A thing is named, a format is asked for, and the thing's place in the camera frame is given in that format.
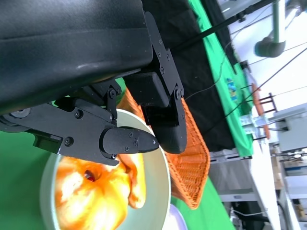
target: metal pipe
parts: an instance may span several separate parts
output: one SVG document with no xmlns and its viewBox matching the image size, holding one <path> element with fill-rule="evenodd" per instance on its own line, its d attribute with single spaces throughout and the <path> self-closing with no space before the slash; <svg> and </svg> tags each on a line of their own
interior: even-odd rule
<svg viewBox="0 0 307 230">
<path fill-rule="evenodd" d="M 286 41 L 285 38 L 285 0 L 277 0 L 273 3 L 273 31 L 274 43 Z"/>
<path fill-rule="evenodd" d="M 276 0 L 273 3 L 273 31 L 255 45 L 255 53 L 260 57 L 275 58 L 285 48 L 285 31 L 302 10 L 302 0 Z"/>
</svg>

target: bolt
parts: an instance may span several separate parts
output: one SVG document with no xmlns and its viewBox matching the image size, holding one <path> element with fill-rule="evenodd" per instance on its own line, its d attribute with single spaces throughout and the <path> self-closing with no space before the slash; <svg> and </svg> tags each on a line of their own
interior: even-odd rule
<svg viewBox="0 0 307 230">
<path fill-rule="evenodd" d="M 176 96 L 176 99 L 179 100 L 180 98 L 179 90 L 175 90 L 175 96 Z"/>
<path fill-rule="evenodd" d="M 83 117 L 83 111 L 78 109 L 76 112 L 75 112 L 75 117 L 77 119 L 81 119 Z"/>
<path fill-rule="evenodd" d="M 110 94 L 110 98 L 112 99 L 114 99 L 116 96 L 115 90 L 111 90 L 109 94 Z"/>
<path fill-rule="evenodd" d="M 65 138 L 65 140 L 64 140 L 65 146 L 69 147 L 69 146 L 72 146 L 72 144 L 73 144 L 73 138 L 71 138 L 71 137 Z"/>
</svg>

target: wicker basket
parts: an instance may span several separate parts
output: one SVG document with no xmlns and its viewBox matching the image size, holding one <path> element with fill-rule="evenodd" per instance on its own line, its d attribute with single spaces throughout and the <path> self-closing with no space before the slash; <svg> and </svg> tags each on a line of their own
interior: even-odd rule
<svg viewBox="0 0 307 230">
<path fill-rule="evenodd" d="M 188 142 L 186 150 L 179 154 L 165 153 L 172 184 L 172 195 L 183 200 L 189 208 L 196 209 L 201 201 L 208 178 L 210 155 L 191 112 L 182 100 L 186 112 Z M 144 119 L 141 108 L 127 90 L 118 108 L 132 112 Z"/>
</svg>

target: metal rod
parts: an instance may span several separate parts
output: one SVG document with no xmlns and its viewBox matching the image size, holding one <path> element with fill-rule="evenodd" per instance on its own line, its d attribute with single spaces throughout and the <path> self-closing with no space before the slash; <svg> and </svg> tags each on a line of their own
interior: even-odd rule
<svg viewBox="0 0 307 230">
<path fill-rule="evenodd" d="M 200 34 L 198 34 L 198 35 L 180 43 L 179 45 L 171 48 L 171 52 L 176 53 L 178 51 L 181 51 L 181 50 L 193 45 L 194 43 L 202 40 L 203 38 L 217 32 L 218 30 L 236 22 L 237 20 L 242 19 L 245 15 L 251 14 L 256 10 L 261 9 L 262 7 L 272 3 L 273 1 L 274 0 L 261 0 L 261 1 L 257 2 L 256 4 L 247 7 L 245 10 L 241 11 L 237 15 L 232 16 L 232 17 L 228 18 L 227 20 L 223 21 L 222 23 L 217 24 L 217 25 L 209 28 L 208 30 L 205 30 L 205 31 L 201 32 Z"/>
</svg>

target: cable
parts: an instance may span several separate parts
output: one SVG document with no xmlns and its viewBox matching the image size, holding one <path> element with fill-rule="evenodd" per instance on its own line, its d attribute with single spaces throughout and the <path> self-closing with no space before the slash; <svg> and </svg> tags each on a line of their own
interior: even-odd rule
<svg viewBox="0 0 307 230">
<path fill-rule="evenodd" d="M 224 49 L 223 49 L 224 56 L 223 56 L 222 63 L 221 63 L 221 65 L 220 65 L 219 78 L 216 80 L 216 82 L 215 82 L 212 86 L 210 86 L 210 87 L 208 87 L 208 88 L 206 88 L 206 89 L 199 90 L 199 91 L 197 91 L 197 92 L 191 94 L 190 96 L 188 96 L 187 98 L 185 98 L 185 100 L 189 99 L 190 97 L 192 97 L 192 96 L 194 96 L 194 95 L 196 95 L 196 94 L 198 94 L 198 93 L 200 93 L 200 92 L 204 92 L 204 91 L 206 91 L 206 90 L 211 89 L 212 87 L 214 87 L 214 86 L 219 82 L 219 80 L 220 80 L 221 77 L 222 77 L 223 64 L 224 64 L 224 61 L 225 61 L 225 59 L 226 59 L 225 50 L 226 50 L 227 47 L 233 42 L 233 40 L 240 34 L 240 32 L 241 32 L 242 30 L 244 30 L 247 26 L 249 26 L 251 23 L 253 23 L 254 21 L 256 21 L 256 20 L 257 20 L 257 19 L 258 19 L 258 18 L 269 8 L 269 7 L 270 7 L 270 5 L 267 6 L 267 7 L 266 7 L 256 18 L 254 18 L 249 24 L 247 24 L 246 26 L 244 26 L 243 28 L 241 28 L 240 30 L 238 30 L 237 34 L 236 34 L 236 35 L 231 39 L 231 41 L 224 47 Z"/>
<path fill-rule="evenodd" d="M 305 44 L 307 44 L 307 42 L 303 42 L 303 43 L 301 43 L 301 44 L 299 44 L 299 45 L 296 45 L 296 46 L 294 46 L 294 47 L 291 47 L 291 48 L 289 48 L 289 49 L 286 49 L 286 50 L 283 51 L 283 53 L 286 52 L 286 51 L 289 51 L 289 50 L 291 50 L 291 49 L 297 48 L 297 47 L 299 47 L 299 46 L 305 45 Z M 256 64 L 256 63 L 258 63 L 258 62 L 264 61 L 264 60 L 266 60 L 266 59 L 268 59 L 268 58 L 269 58 L 269 57 L 265 57 L 265 58 L 263 58 L 263 59 L 260 59 L 260 60 L 258 60 L 258 61 L 255 61 L 255 62 L 253 62 L 253 63 L 250 63 L 249 66 L 251 66 L 251 65 L 253 65 L 253 64 Z"/>
<path fill-rule="evenodd" d="M 282 204 L 277 201 L 277 205 L 280 207 L 280 209 L 282 210 L 282 213 L 283 213 L 283 219 L 284 219 L 284 222 L 285 222 L 285 226 L 286 226 L 286 229 L 289 230 L 289 226 L 288 226 L 288 217 L 286 215 L 286 212 L 282 206 Z"/>
<path fill-rule="evenodd" d="M 250 216 L 255 216 L 255 215 L 266 213 L 268 210 L 266 210 L 264 212 L 257 212 L 257 213 L 251 213 L 251 214 L 243 214 L 242 212 L 239 212 L 239 211 L 236 211 L 236 210 L 233 210 L 233 211 L 238 213 L 238 214 L 240 214 L 240 215 L 242 215 L 242 216 L 250 217 Z"/>
<path fill-rule="evenodd" d="M 263 214 L 263 213 L 268 212 L 268 209 L 266 208 L 264 212 L 257 212 L 257 213 L 251 213 L 251 214 L 244 214 L 244 213 L 242 213 L 242 212 L 239 212 L 239 211 L 234 210 L 233 208 L 228 208 L 228 207 L 225 207 L 225 208 L 229 209 L 230 211 L 236 212 L 236 213 L 238 213 L 238 214 L 240 214 L 240 215 L 242 215 L 242 216 L 245 216 L 245 217 L 260 215 L 260 214 Z"/>
<path fill-rule="evenodd" d="M 249 98 L 250 96 L 252 96 L 255 92 L 257 92 L 262 86 L 264 86 L 269 80 L 271 80 L 273 77 L 275 77 L 280 71 L 282 71 L 286 66 L 288 66 L 293 60 L 295 60 L 298 56 L 300 56 L 302 53 L 304 53 L 307 50 L 307 48 L 305 48 L 304 50 L 302 50 L 301 52 L 299 52 L 294 58 L 292 58 L 290 61 L 288 61 L 284 66 L 282 66 L 278 71 L 276 71 L 272 76 L 270 76 L 264 83 L 262 83 L 257 89 L 255 89 L 249 96 L 247 96 L 246 98 L 244 98 L 234 109 L 232 109 L 227 115 L 225 115 L 221 120 L 219 120 L 218 122 L 215 123 L 214 126 L 212 126 L 211 128 L 209 128 L 206 133 L 208 133 L 209 131 L 211 131 L 214 127 L 216 127 L 220 122 L 222 122 L 224 119 L 226 119 L 230 114 L 232 114 L 240 105 L 242 105 L 247 98 Z"/>
</svg>

